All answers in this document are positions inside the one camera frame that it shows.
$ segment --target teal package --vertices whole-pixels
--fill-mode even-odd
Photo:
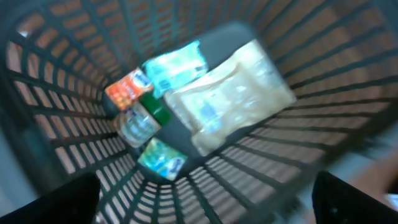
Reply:
[[[199,44],[196,40],[144,63],[146,74],[154,84],[155,98],[159,99],[166,91],[181,88],[207,73],[208,66]]]
[[[152,138],[138,162],[160,176],[174,180],[186,160],[186,155]]]

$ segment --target green and blue packet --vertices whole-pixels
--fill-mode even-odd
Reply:
[[[152,138],[138,163],[168,180],[175,180],[187,156],[162,141]]]

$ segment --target red and orange packet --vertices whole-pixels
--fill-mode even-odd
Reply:
[[[140,68],[137,68],[116,83],[106,87],[105,93],[121,111],[124,111],[132,106],[142,94],[152,91],[153,88],[152,82]]]

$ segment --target plastic basket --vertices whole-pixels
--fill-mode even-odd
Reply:
[[[317,170],[396,119],[396,10],[387,0],[0,1],[2,126],[40,194],[97,174],[96,222],[271,222]],[[256,30],[298,101],[175,182],[154,182],[110,125],[104,87],[232,20]]]

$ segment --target product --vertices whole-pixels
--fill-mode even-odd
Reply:
[[[132,147],[140,147],[170,120],[169,113],[150,94],[141,96],[113,121],[118,134]]]
[[[239,128],[256,124],[296,99],[256,40],[204,77],[166,93],[203,156]]]
[[[154,96],[160,98],[171,89],[180,88],[202,77],[208,71],[199,51],[199,41],[144,63],[146,74],[155,86]]]
[[[160,176],[174,180],[186,160],[186,155],[153,138],[138,162]]]
[[[108,86],[105,93],[121,111],[124,111],[142,94],[152,91],[152,89],[152,82],[140,68],[137,68],[116,83]]]

